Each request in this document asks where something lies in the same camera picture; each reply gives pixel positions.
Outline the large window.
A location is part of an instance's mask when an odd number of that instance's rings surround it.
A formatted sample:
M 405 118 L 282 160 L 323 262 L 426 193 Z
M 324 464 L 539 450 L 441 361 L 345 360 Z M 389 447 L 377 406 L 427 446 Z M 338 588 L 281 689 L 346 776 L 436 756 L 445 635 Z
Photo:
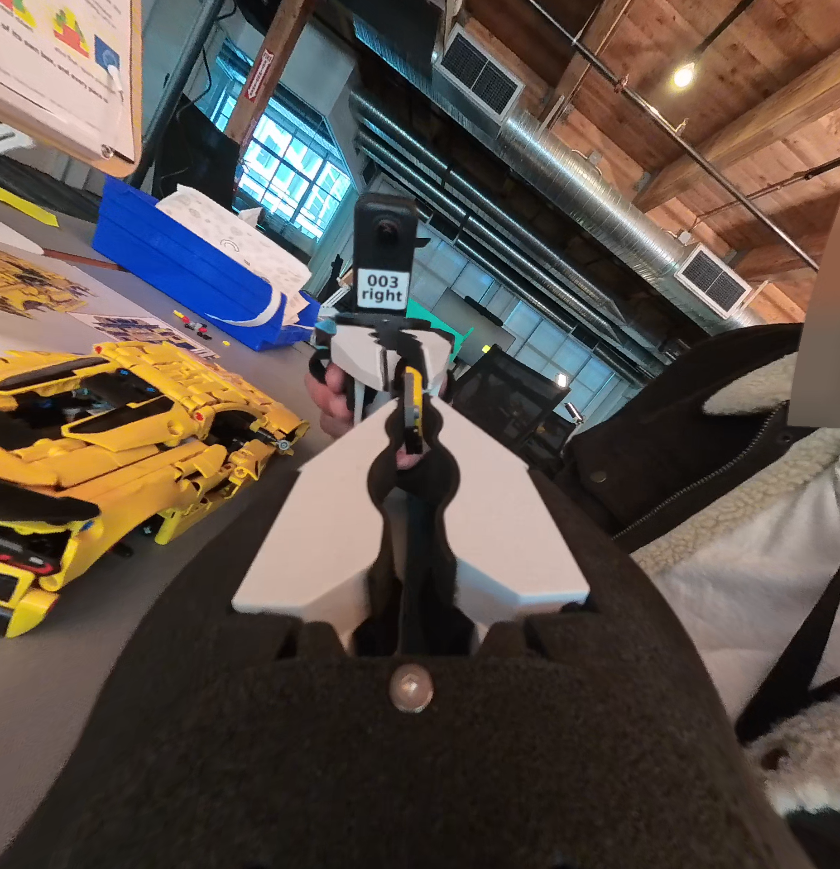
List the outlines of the large window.
M 314 248 L 353 190 L 326 118 L 278 88 L 237 165 L 233 212 L 259 209 L 264 231 Z

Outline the blue plastic bin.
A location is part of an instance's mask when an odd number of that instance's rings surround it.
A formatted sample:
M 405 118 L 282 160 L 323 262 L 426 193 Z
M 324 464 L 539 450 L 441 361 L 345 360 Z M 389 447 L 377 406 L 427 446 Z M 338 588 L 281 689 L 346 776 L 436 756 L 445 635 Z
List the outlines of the blue plastic bin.
M 205 318 L 212 314 L 242 320 L 254 316 L 249 305 L 265 307 L 269 286 L 218 249 L 156 209 L 152 196 L 121 180 L 104 182 L 92 247 L 140 277 L 192 313 L 254 351 L 309 341 L 320 305 L 308 300 L 297 326 L 283 325 L 283 310 L 254 329 L 241 329 Z

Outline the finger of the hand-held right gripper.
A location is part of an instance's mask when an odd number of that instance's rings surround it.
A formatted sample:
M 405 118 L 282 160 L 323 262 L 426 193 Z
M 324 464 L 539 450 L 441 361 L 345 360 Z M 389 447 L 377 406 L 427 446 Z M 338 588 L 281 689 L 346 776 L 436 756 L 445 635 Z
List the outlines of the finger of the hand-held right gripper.
M 402 331 L 401 361 L 418 372 L 423 390 L 432 397 L 446 394 L 455 337 L 447 331 Z
M 392 392 L 394 351 L 382 343 L 377 329 L 338 329 L 330 340 L 330 361 L 355 382 Z

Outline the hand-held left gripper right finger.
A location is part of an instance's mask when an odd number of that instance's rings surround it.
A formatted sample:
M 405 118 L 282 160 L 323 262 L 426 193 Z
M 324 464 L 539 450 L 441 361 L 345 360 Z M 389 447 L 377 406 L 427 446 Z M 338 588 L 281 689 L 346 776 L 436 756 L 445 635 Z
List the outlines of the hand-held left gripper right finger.
M 477 651 L 492 625 L 582 606 L 589 585 L 533 483 L 528 465 L 441 399 L 437 444 L 453 459 L 456 492 L 443 530 L 456 558 L 455 604 Z

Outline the yellow paper strip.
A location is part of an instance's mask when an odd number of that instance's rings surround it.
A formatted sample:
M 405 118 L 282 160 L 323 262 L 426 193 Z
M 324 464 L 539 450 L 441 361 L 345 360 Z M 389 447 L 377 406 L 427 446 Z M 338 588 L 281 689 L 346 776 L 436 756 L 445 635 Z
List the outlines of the yellow paper strip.
M 34 221 L 38 223 L 42 223 L 43 225 L 59 228 L 60 223 L 56 215 L 50 211 L 45 210 L 43 207 L 35 204 L 33 201 L 29 201 L 21 196 L 18 196 L 15 193 L 12 193 L 9 190 L 6 190 L 0 186 L 0 202 L 15 209 L 24 215 L 29 216 Z

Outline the wooden post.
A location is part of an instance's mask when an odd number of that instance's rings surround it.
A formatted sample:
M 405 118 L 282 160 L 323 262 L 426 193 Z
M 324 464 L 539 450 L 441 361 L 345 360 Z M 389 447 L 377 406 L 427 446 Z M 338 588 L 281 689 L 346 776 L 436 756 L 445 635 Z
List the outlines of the wooden post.
M 258 50 L 253 67 L 230 114 L 225 133 L 243 157 L 273 96 L 316 1 L 282 1 Z

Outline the yellow toy brick car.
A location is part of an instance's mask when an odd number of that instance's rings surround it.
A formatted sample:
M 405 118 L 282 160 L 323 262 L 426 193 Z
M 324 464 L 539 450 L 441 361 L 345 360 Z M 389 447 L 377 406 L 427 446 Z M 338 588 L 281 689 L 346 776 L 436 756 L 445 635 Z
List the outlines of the yellow toy brick car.
M 166 545 L 292 455 L 308 422 L 167 342 L 0 355 L 0 637 L 139 530 Z

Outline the white patterned paper bag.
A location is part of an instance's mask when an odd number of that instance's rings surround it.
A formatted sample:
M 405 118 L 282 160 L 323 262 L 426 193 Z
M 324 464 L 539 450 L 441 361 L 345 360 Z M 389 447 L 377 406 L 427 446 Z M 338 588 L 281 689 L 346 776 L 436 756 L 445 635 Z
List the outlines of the white patterned paper bag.
M 299 324 L 299 316 L 308 306 L 302 289 L 311 277 L 310 270 L 248 222 L 248 218 L 260 215 L 260 209 L 235 215 L 201 192 L 183 186 L 159 201 L 156 209 L 261 278 L 269 286 L 269 298 L 272 288 L 281 291 L 285 299 L 283 325 Z M 265 307 L 249 305 L 254 315 Z

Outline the silver air duct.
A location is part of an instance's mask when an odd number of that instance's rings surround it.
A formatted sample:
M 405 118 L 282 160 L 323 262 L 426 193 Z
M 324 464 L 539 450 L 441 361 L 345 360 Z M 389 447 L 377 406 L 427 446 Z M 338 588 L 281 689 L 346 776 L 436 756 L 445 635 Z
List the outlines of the silver air duct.
M 686 246 L 531 114 L 520 110 L 509 115 L 494 148 L 524 181 L 709 334 L 767 324 L 749 308 L 722 318 L 683 286 L 675 273 L 686 258 Z

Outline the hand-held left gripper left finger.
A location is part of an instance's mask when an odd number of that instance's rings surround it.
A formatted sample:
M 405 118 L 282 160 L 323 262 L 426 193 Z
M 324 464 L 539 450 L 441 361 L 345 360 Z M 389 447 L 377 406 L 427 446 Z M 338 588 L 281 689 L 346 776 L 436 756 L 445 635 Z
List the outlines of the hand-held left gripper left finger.
M 355 632 L 397 585 L 384 505 L 396 486 L 402 411 L 387 401 L 302 466 L 234 593 L 236 613 L 323 623 L 354 651 Z

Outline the white air vent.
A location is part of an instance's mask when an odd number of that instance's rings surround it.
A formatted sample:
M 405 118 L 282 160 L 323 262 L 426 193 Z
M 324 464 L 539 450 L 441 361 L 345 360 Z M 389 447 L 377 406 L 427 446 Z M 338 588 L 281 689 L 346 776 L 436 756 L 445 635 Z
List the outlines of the white air vent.
M 451 29 L 433 62 L 432 82 L 447 106 L 496 137 L 523 97 L 525 83 L 465 28 Z
M 675 278 L 723 320 L 739 315 L 753 296 L 753 288 L 703 244 L 686 245 Z

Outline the white paper strip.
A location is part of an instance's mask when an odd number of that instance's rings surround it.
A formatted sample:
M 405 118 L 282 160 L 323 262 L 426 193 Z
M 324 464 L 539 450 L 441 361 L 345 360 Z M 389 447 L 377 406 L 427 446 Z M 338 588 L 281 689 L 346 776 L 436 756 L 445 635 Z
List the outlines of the white paper strip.
M 273 318 L 276 318 L 278 311 L 283 307 L 284 304 L 284 295 L 281 291 L 271 289 L 270 299 L 267 306 L 257 315 L 247 320 L 230 320 L 221 317 L 217 317 L 212 314 L 205 314 L 205 318 L 208 320 L 214 320 L 220 324 L 228 324 L 232 327 L 241 328 L 241 329 L 254 329 L 260 328 L 266 324 L 268 324 Z

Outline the grey desk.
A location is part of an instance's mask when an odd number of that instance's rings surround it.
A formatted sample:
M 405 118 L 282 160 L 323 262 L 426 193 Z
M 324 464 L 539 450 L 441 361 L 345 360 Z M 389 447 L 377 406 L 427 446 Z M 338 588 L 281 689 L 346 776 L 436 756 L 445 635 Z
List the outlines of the grey desk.
M 175 310 L 202 319 L 187 306 L 119 270 L 88 244 L 93 224 L 58 213 L 59 227 L 43 225 L 0 202 L 0 223 L 43 248 L 36 263 L 81 277 L 101 296 L 91 309 L 106 314 L 150 315 L 184 332 Z M 34 631 L 0 639 L 0 853 L 35 811 L 75 748 L 103 682 L 144 615 L 176 576 L 210 541 L 227 542 L 263 507 L 275 506 L 292 468 L 324 449 L 317 408 L 304 377 L 307 343 L 254 352 L 210 327 L 219 363 L 285 404 L 314 428 L 292 459 L 271 464 L 261 482 L 165 547 L 133 535 L 130 558 L 110 556 L 79 581 Z M 98 333 L 68 315 L 49 312 L 23 320 L 0 312 L 0 350 L 39 347 L 87 352 Z

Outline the person's right hand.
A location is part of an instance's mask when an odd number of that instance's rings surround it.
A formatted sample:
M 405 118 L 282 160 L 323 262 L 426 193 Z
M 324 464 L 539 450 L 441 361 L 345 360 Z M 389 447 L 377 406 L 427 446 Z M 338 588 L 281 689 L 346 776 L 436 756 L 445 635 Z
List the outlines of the person's right hand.
M 306 374 L 305 388 L 319 410 L 319 425 L 327 436 L 338 440 L 354 427 L 354 381 L 341 368 L 329 363 L 323 382 Z

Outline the yellow and black brick assembly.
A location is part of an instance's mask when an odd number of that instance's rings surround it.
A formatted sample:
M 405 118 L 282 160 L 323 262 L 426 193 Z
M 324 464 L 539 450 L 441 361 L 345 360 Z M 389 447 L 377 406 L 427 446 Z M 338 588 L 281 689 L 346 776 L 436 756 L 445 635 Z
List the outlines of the yellow and black brick assembly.
M 424 387 L 419 369 L 406 365 L 403 371 L 403 445 L 407 455 L 424 452 Z

